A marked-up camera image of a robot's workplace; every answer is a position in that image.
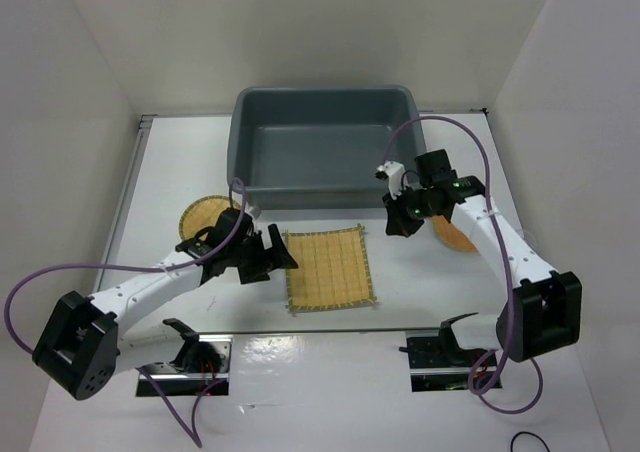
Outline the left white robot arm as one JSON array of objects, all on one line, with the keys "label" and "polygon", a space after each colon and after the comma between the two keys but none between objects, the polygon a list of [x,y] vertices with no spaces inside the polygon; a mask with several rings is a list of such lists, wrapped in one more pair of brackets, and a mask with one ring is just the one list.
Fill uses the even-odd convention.
[{"label": "left white robot arm", "polygon": [[72,291],[56,303],[32,354],[33,362],[74,399],[86,400],[112,376],[149,364],[167,363],[180,372],[219,371],[216,349],[176,318],[149,334],[125,334],[178,296],[192,292],[227,269],[241,284],[268,280],[272,271],[295,269],[278,227],[268,227],[266,246],[250,215],[227,208],[212,226],[180,242],[147,273],[87,297]]}]

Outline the round yellow bamboo tray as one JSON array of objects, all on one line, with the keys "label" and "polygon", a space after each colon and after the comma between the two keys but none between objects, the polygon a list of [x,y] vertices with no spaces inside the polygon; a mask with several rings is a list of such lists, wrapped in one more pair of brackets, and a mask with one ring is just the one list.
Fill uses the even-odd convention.
[{"label": "round yellow bamboo tray", "polygon": [[227,196],[210,195],[190,204],[179,221],[178,232],[182,241],[193,238],[197,232],[214,227],[220,214],[227,208],[238,209],[240,204]]}]

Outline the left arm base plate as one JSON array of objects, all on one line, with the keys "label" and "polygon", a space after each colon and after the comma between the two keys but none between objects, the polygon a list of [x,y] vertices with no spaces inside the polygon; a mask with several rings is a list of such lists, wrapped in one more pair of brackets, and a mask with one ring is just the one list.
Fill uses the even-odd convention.
[{"label": "left arm base plate", "polygon": [[149,364],[144,371],[167,397],[227,396],[232,345],[231,335],[203,335],[170,362]]}]

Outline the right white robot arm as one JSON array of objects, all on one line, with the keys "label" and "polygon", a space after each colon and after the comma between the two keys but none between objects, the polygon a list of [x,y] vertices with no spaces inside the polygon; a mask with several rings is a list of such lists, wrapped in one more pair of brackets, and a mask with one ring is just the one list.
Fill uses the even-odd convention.
[{"label": "right white robot arm", "polygon": [[460,177],[444,150],[415,160],[419,185],[405,182],[405,167],[387,161],[376,170],[386,182],[386,234],[409,237],[428,219],[457,229],[506,289],[499,315],[462,314],[443,321],[438,353],[450,365],[473,351],[503,350],[515,362],[575,344],[580,337],[582,284],[572,272],[558,272],[515,231],[487,198],[475,176]]}]

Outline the square bamboo mat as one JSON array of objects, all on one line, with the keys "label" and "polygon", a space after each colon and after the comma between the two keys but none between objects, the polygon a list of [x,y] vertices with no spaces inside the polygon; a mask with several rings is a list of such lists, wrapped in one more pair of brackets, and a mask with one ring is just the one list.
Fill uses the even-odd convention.
[{"label": "square bamboo mat", "polygon": [[377,304],[365,242],[365,227],[283,234],[298,263],[286,271],[290,313],[325,312]]}]

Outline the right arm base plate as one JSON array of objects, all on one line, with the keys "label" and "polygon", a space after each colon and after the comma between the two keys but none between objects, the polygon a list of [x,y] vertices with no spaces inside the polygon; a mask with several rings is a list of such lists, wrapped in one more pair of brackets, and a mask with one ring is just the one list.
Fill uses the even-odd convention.
[{"label": "right arm base plate", "polygon": [[485,353],[446,345],[434,328],[407,332],[398,351],[407,360],[414,393],[467,390],[471,367]]}]

